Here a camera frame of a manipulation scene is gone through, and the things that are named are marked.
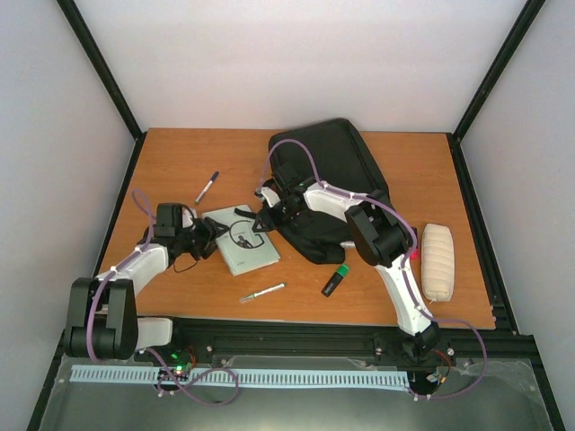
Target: gray wall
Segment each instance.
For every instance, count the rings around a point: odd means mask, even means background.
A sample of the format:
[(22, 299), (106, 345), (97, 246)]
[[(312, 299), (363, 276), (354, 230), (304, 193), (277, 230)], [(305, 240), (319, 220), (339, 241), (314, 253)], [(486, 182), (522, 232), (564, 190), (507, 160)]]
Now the gray wall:
[(0, 429), (26, 428), (131, 138), (55, 1), (0, 15)]
[(77, 3), (142, 127), (446, 132), (524, 2)]
[(547, 2), (463, 148), (522, 332), (568, 429), (575, 374), (575, 3)]

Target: book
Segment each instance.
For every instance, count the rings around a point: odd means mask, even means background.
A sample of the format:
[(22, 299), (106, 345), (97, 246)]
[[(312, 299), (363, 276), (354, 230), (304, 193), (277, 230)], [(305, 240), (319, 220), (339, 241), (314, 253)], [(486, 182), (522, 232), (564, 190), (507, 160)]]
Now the book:
[(252, 231), (253, 220), (234, 212), (236, 208), (250, 211), (247, 205), (208, 211), (209, 217), (229, 227), (229, 231), (216, 239), (217, 247), (234, 276), (267, 267), (279, 261), (279, 254), (265, 233)]

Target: table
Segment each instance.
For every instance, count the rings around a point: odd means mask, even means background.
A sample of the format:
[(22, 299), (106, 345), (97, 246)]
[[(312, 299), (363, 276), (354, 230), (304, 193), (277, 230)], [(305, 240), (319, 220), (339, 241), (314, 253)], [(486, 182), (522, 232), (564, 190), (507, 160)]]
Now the table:
[[(217, 181), (197, 209), (199, 213), (248, 204), (276, 130), (152, 128), (128, 190), (140, 188), (152, 207), (161, 202), (192, 205), (214, 171)], [(419, 235), (427, 223), (449, 226), (456, 249), (456, 287), (449, 303), (432, 303), (440, 318), (467, 319), (493, 329), (491, 307), (473, 245), (445, 134), (365, 132), (369, 150), (389, 184), (392, 202)], [(102, 270), (128, 255), (142, 237), (146, 216), (129, 193), (114, 226)], [(351, 270), (329, 298), (321, 290), (337, 265), (314, 265), (300, 256), (277, 232), (269, 233), (279, 263), (233, 277), (219, 252), (184, 273), (171, 269), (156, 277), (137, 297), (140, 315), (166, 315), (234, 320), (323, 322), (352, 325), (396, 325), (394, 307), (377, 273), (354, 251), (346, 251)], [(188, 256), (177, 268), (192, 263)], [(412, 262), (420, 282), (420, 261)], [(249, 303), (239, 298), (286, 282), (287, 287)]]

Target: black bag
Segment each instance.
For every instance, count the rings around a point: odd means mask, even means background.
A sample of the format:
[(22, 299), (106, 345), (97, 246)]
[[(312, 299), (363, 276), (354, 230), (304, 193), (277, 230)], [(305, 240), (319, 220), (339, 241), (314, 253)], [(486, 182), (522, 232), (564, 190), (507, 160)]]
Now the black bag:
[[(359, 132), (347, 119), (332, 119), (319, 124), (274, 135), (269, 149), (282, 139), (296, 139), (312, 154), (321, 180), (356, 192), (379, 189), (389, 196), (389, 188), (377, 163)], [(295, 144), (280, 145), (271, 156), (275, 173), (289, 165), (297, 182), (314, 176), (305, 152)], [(281, 235), (304, 257), (316, 264), (342, 263), (345, 251), (340, 242), (351, 241), (345, 222), (309, 209), (278, 228)]]

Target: purple cable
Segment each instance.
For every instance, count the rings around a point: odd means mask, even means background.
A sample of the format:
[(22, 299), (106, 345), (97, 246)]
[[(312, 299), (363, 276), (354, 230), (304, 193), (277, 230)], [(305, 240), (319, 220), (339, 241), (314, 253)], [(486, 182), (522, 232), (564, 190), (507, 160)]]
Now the purple cable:
[[(260, 183), (260, 187), (261, 185), (265, 182), (265, 174), (266, 171), (268, 169), (268, 165), (270, 164), (270, 158), (271, 158), (271, 154), (276, 150), (276, 148), (278, 146), (280, 146), (281, 144), (284, 144), (286, 142), (291, 142), (294, 144), (297, 144), (299, 146), (301, 146), (304, 150), (305, 150), (305, 154), (307, 154), (307, 158), (309, 159), (309, 163), (312, 165), (312, 169), (314, 170), (314, 176), (315, 176), (315, 180), (317, 181), (318, 184), (322, 184), (322, 181), (319, 178), (319, 175), (317, 174), (317, 168), (315, 167), (315, 162), (314, 162), (314, 158), (313, 156), (310, 154), (309, 150), (307, 148), (305, 148), (305, 145), (302, 144), (299, 141), (296, 141), (295, 139), (283, 139), (279, 142), (277, 142), (271, 149), (270, 152), (268, 153), (268, 158), (266, 160), (266, 164), (265, 167), (263, 168), (263, 174), (261, 175), (261, 183)], [(335, 189), (333, 187), (330, 187), (329, 184), (327, 184), (327, 182), (325, 182), (324, 184), (327, 185), (327, 188), (329, 191), (331, 191), (332, 193), (338, 194), (340, 196), (343, 196), (345, 198), (349, 198), (349, 194), (348, 193), (344, 193), (339, 189)], [(405, 227), (405, 229), (407, 229), (407, 232), (410, 234), (411, 237), (411, 241), (412, 241), (412, 245), (409, 248), (409, 250), (405, 253), (405, 255), (403, 256), (402, 259), (402, 269), (405, 269), (405, 263), (407, 262), (407, 260), (409, 259), (409, 257), (413, 254), (413, 252), (416, 250), (417, 248), (417, 235), (415, 234), (415, 232), (413, 231), (413, 229), (411, 228), (410, 224), (407, 223), (407, 221), (401, 217), (396, 211), (394, 211), (392, 208), (388, 207), (387, 205), (369, 198), (367, 196), (358, 196), (357, 194), (353, 194), (354, 198), (363, 200), (365, 202), (368, 202), (372, 205), (376, 205), (380, 208), (382, 208), (386, 213), (394, 216), (395, 218), (397, 218), (397, 220), (403, 224), (403, 226)], [(411, 287), (411, 283), (409, 278), (407, 277), (407, 273), (405, 271), (402, 271), (402, 275), (403, 275), (403, 280), (405, 281), (405, 285), (407, 286), (407, 291), (410, 294), (411, 300), (413, 301), (414, 306), (420, 307), (420, 303), (418, 302), (417, 298), (415, 297), (415, 294), (413, 293), (413, 289)], [(466, 388), (462, 389), (461, 391), (457, 391), (454, 393), (450, 393), (448, 395), (439, 395), (439, 396), (431, 396), (429, 397), (430, 400), (448, 400), (450, 398), (454, 398), (458, 395), (463, 395), (466, 392), (469, 392), (471, 389), (473, 389), (475, 386), (477, 386), (479, 384), (479, 382), (483, 379), (483, 377), (485, 376), (485, 372), (487, 370), (487, 348), (485, 348), (485, 343), (483, 342), (483, 338), (481, 336), (481, 334), (479, 333), (479, 331), (469, 322), (469, 321), (465, 321), (463, 319), (437, 319), (429, 314), (427, 314), (426, 312), (424, 312), (421, 308), (418, 309), (418, 311), (423, 315), (423, 317), (429, 319), (430, 321), (434, 321), (436, 323), (441, 323), (441, 322), (445, 322), (445, 323), (458, 323), (458, 324), (463, 324), (465, 326), (467, 326), (472, 332), (473, 334), (475, 334), (475, 337), (477, 338), (477, 340), (479, 341), (479, 344), (482, 348), (482, 355), (483, 355), (483, 367), (482, 367), (482, 371), (480, 372), (479, 376), (477, 377), (477, 379), (475, 379), (475, 381), (470, 384), (469, 386), (467, 386)], [(410, 389), (410, 393), (414, 396), (416, 396), (417, 394), (415, 392), (413, 392)]]
[(314, 158), (312, 157), (312, 154), (309, 152), (307, 147), (296, 139), (282, 139), (281, 141), (278, 141), (276, 144), (274, 144), (274, 146), (270, 149), (270, 152), (268, 153), (268, 158), (266, 159), (266, 164), (263, 166), (263, 172), (261, 173), (260, 185), (258, 186), (258, 189), (261, 188), (261, 186), (263, 185), (264, 182), (266, 182), (266, 171), (268, 170), (268, 166), (270, 166), (271, 155), (273, 154), (274, 151), (276, 151), (276, 148), (278, 148), (282, 144), (287, 144), (287, 143), (296, 144), (302, 150), (305, 151), (307, 158), (309, 159), (309, 161), (312, 164), (312, 169), (314, 170), (315, 180), (317, 182), (320, 182), (320, 176), (317, 173), (317, 168), (315, 167)]
[[(136, 198), (136, 194), (139, 194), (142, 200), (144, 200), (146, 208), (143, 208), (139, 204)], [(150, 244), (150, 241), (152, 241), (152, 233), (154, 230), (155, 217), (152, 214), (152, 206), (150, 205), (150, 201), (148, 200), (147, 196), (144, 194), (142, 190), (133, 189), (132, 198), (134, 199), (136, 206), (140, 208), (142, 211), (144, 211), (144, 213), (146, 213), (148, 216), (148, 230), (147, 230), (146, 241), (142, 246), (140, 246), (140, 250), (145, 251), (147, 249), (147, 246)], [(120, 272), (123, 268), (125, 268), (129, 264), (129, 262), (135, 259), (136, 256), (139, 256), (139, 254), (140, 254), (139, 251), (132, 251), (123, 261), (121, 261), (118, 265), (116, 265), (116, 271)], [(90, 305), (90, 311), (88, 312), (88, 322), (86, 323), (86, 348), (88, 350), (88, 356), (90, 357), (90, 359), (92, 359), (92, 362), (96, 364), (100, 364), (102, 361), (98, 359), (95, 352), (93, 351), (93, 323), (96, 317), (96, 309), (98, 308), (98, 303), (100, 302), (100, 298), (102, 297), (104, 288), (111, 280), (111, 278), (113, 278), (115, 275), (116, 272), (110, 271), (100, 282), (98, 288), (96, 289), (96, 292), (94, 293), (92, 299), (92, 305)]]
[[(190, 380), (188, 383), (186, 383), (185, 385), (182, 385), (179, 381), (178, 378), (173, 375), (172, 370), (170, 369), (170, 367), (168, 366), (168, 364), (165, 363), (165, 361), (162, 359), (162, 357), (158, 354), (158, 352), (156, 352), (155, 350), (153, 350), (151, 347), (148, 347), (146, 349), (146, 351), (150, 352), (155, 359), (160, 363), (160, 365), (162, 366), (162, 368), (165, 370), (165, 372), (168, 374), (168, 376), (170, 377), (170, 379), (172, 379), (172, 381), (175, 383), (175, 385), (178, 387), (179, 391), (182, 391), (188, 398), (190, 398), (191, 400), (196, 401), (198, 404), (205, 406), (205, 407), (222, 407), (225, 406), (227, 404), (230, 404), (231, 402), (233, 402), (237, 396), (240, 393), (240, 381), (237, 377), (237, 374), (234, 373), (232, 370), (228, 369), (228, 368), (210, 368), (209, 370), (204, 371), (203, 373), (198, 374), (196, 377), (194, 377), (192, 380)], [(212, 374), (215, 373), (216, 371), (223, 371), (224, 373), (228, 373), (232, 376), (232, 379), (234, 380), (234, 393), (232, 394), (232, 396), (230, 398), (228, 398), (227, 400), (221, 401), (221, 402), (206, 402), (204, 400), (201, 400), (200, 398), (196, 397), (195, 395), (193, 395), (192, 393), (186, 391), (186, 388), (189, 386), (192, 386), (194, 383), (196, 383), (197, 381), (201, 380), (204, 376), (208, 375), (208, 374)]]

